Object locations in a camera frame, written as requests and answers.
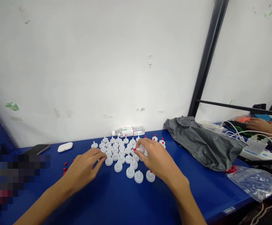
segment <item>smartphone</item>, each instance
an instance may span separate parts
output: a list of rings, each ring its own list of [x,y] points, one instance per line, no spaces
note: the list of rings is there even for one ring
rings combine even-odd
[[[29,150],[27,150],[25,153],[23,153],[23,155],[39,155],[45,150],[47,150],[49,147],[50,145],[47,145],[47,144],[36,145],[30,148]]]

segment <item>pixelated area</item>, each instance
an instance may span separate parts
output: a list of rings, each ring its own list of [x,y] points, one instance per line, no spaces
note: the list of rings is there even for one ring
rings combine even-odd
[[[50,162],[50,155],[0,155],[0,216]]]

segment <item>white wall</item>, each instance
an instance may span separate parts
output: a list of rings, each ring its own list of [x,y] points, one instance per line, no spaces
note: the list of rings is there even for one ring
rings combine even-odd
[[[162,129],[187,115],[213,6],[0,0],[0,120],[18,147]]]
[[[266,103],[270,108],[271,10],[269,0],[229,1],[202,100],[246,107]],[[219,122],[242,113],[246,112],[201,104],[195,120]]]

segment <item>blue object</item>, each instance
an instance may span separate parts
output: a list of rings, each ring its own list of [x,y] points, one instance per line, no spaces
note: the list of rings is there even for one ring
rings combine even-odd
[[[202,166],[184,148],[179,147],[167,130],[145,133],[148,138],[155,134],[158,139],[164,138],[167,151],[189,179],[192,194],[207,223],[253,201],[225,173]],[[50,167],[35,177],[34,183],[29,183],[21,196],[13,198],[13,204],[9,204],[7,211],[2,212],[0,224],[13,224],[46,189],[62,177],[65,162],[68,162],[68,168],[77,155],[90,149],[93,141],[100,143],[101,140],[75,141],[72,149],[62,153],[57,152],[60,144],[52,144],[50,149],[42,153],[51,155]],[[17,149],[13,154],[22,154],[28,149]],[[234,164],[248,167],[239,159]],[[128,164],[123,164],[120,173],[114,171],[114,165],[107,167],[104,163],[96,178],[61,205],[45,224],[181,224],[170,189],[158,177],[153,183],[148,182],[145,177],[148,168],[143,162],[138,162],[137,169],[144,175],[141,184],[126,177]]]

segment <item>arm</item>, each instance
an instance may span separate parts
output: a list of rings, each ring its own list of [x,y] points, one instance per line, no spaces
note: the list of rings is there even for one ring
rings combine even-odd
[[[147,138],[140,139],[136,147],[138,148],[140,144],[147,150],[147,157],[140,151],[135,151],[135,154],[170,188],[176,198],[182,224],[206,224],[191,193],[188,179],[183,175],[165,148],[160,143]]]
[[[100,158],[102,159],[93,168],[94,163]],[[105,159],[106,154],[97,148],[91,148],[86,153],[78,155],[65,175],[48,188],[15,222],[15,225],[42,224],[62,203],[95,178]]]

